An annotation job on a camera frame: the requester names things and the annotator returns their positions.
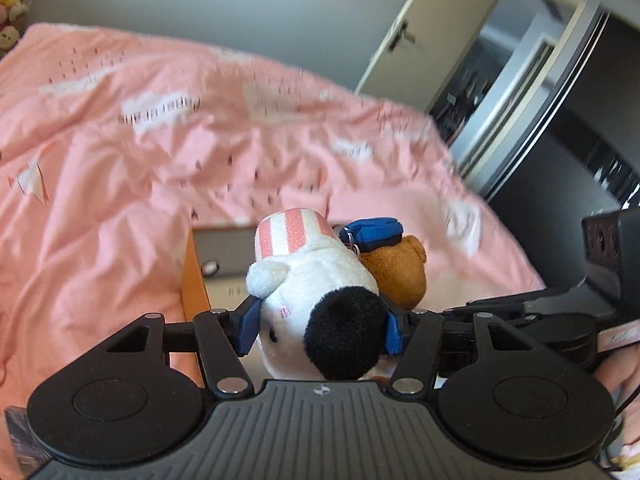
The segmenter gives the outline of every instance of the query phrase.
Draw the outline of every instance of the black plush nose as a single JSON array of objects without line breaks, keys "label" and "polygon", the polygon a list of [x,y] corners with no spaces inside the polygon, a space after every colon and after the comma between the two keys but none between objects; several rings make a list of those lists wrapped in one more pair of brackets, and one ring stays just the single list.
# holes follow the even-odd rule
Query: black plush nose
[{"label": "black plush nose", "polygon": [[330,381],[354,381],[371,370],[385,344],[386,307],[363,286],[345,286],[314,306],[305,351]]}]

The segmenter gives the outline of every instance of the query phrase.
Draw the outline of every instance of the pink cloth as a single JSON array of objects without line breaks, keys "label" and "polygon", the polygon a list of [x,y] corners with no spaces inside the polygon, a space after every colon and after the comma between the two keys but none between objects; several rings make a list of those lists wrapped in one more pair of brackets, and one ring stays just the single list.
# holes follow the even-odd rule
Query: pink cloth
[{"label": "pink cloth", "polygon": [[[192,224],[396,216],[427,247],[431,308],[542,286],[407,107],[222,48],[47,24],[4,58],[0,89],[1,409],[145,312],[183,319]],[[474,256],[445,235],[452,199],[480,208]]]}]

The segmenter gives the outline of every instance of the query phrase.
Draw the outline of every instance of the bed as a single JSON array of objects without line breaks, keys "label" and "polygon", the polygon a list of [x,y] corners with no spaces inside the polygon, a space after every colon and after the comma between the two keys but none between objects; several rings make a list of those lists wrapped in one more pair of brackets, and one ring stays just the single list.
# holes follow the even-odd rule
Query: bed
[{"label": "bed", "polygon": [[[2,409],[145,312],[183,320],[191,226],[393,216],[427,250],[422,306],[543,286],[410,108],[224,48],[44,23],[0,88]],[[5,428],[0,444],[17,478]]]}]

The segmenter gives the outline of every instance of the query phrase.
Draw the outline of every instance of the white plush toy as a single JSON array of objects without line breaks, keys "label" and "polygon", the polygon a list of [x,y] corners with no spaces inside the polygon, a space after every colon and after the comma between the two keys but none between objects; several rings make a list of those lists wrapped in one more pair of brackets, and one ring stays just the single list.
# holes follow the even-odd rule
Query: white plush toy
[{"label": "white plush toy", "polygon": [[309,209],[265,218],[255,235],[249,294],[262,299],[258,344],[285,380],[356,380],[377,363],[386,308],[376,280]]}]

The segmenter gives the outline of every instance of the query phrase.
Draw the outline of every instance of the white door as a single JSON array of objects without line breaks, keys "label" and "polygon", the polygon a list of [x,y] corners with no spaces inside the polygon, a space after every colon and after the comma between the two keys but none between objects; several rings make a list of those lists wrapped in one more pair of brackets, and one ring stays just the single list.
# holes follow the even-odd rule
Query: white door
[{"label": "white door", "polygon": [[498,0],[407,0],[356,91],[430,110]]}]

